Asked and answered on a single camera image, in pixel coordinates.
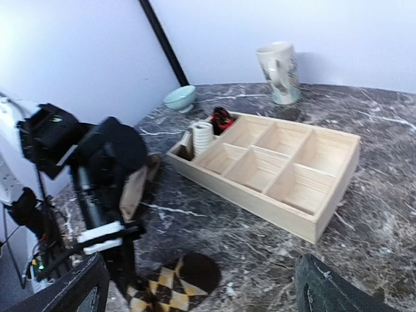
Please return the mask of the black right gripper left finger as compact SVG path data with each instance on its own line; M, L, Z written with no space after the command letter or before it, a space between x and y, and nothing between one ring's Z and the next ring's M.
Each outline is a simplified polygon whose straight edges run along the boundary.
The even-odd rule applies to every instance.
M4 311L104 311L110 276L95 253L55 283Z

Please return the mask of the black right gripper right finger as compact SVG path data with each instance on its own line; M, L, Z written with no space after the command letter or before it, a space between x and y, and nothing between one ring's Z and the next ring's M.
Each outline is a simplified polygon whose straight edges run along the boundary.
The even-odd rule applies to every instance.
M299 311L395 310L347 282L310 253L296 260L294 285Z

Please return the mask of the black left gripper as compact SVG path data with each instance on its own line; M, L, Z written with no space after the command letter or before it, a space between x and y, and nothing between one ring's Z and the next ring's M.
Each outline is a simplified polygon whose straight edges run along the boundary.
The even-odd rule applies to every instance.
M147 147L139 133L108 117L99 124L80 122L52 104L18 122L23 156L38 171L56 178L70 168L84 222L98 228L121 221L120 199L127 178L144 167ZM121 293L145 289L135 268L134 241L145 234L143 224L130 224L117 234L121 245L107 250L107 270Z

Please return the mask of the brown yellow argyle sock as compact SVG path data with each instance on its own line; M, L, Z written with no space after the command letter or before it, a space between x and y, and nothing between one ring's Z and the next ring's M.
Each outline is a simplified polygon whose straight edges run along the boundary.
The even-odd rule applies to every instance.
M201 253L187 253L128 286L130 311L192 311L219 285L218 264Z

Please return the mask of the beige ribbed sock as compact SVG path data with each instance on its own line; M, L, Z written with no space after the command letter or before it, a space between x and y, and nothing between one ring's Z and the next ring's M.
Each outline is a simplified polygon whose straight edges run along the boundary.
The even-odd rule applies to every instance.
M124 187L120 198L120 211L125 222L132 222L139 203L152 186L162 161L160 153L152 153L147 156L145 165L132 173Z

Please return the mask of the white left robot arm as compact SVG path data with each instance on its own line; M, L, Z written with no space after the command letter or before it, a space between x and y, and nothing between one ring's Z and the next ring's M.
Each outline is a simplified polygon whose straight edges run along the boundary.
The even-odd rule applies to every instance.
M144 232L134 219L148 174L148 149L132 127L114 117L82 123L55 105L1 95L1 208L5 220L27 228L38 242L21 287L34 278L51 281L69 268L73 254L102 255L123 295L142 290L133 243ZM68 168L85 230L64 246L42 178Z

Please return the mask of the green circuit board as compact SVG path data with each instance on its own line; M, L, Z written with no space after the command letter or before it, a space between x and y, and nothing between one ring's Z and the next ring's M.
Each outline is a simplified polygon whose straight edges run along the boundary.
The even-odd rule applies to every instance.
M37 253L31 261L31 276L33 280L42 280L42 272L45 269L43 257Z

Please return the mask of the wooden compartment tray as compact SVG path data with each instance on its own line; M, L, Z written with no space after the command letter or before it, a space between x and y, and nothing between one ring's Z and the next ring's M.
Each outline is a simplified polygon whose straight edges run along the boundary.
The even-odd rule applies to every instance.
M196 155L187 133L167 153L189 180L310 243L329 224L359 162L360 137L232 112Z

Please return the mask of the rolled white ribbed sock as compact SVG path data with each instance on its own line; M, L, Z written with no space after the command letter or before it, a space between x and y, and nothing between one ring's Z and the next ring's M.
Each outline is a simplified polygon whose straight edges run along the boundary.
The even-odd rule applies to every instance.
M213 141L213 125L198 121L192 125L192 143L195 156L203 153Z

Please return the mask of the teal striped ceramic bowl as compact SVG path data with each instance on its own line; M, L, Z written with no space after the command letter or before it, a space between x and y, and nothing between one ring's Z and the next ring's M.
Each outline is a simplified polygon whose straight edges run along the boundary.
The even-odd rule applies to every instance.
M162 103L174 111L180 113L190 112L194 108L196 100L196 87L193 85L182 86L165 96Z

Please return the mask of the rolled red argyle sock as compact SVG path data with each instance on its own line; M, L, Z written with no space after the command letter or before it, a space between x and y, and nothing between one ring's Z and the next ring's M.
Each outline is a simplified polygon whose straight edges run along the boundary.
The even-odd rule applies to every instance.
M234 124L235 119L223 107L215 107L211 115L210 123L213 126L213 133L220 136L226 129Z

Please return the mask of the coral pattern ceramic mug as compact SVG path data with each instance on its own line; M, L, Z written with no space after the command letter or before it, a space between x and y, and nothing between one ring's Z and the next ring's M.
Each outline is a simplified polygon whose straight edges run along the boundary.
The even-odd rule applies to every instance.
M255 51L272 99L278 105L291 105L300 98L298 63L294 46L289 42L274 42Z

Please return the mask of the black left corner post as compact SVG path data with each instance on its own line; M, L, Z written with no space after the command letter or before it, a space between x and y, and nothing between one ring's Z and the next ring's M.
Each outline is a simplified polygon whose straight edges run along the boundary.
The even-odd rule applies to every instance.
M178 83L181 86L187 86L189 85L189 80L187 79L187 76L185 75L185 72L183 71L183 68L172 48L172 45L166 36L166 33L151 5L151 3L148 0L138 0L140 3L140 6L142 7L146 18L153 29L154 34L156 35L157 40L159 41L159 44L164 51L164 54L166 56L167 61L170 64L170 67L178 81Z

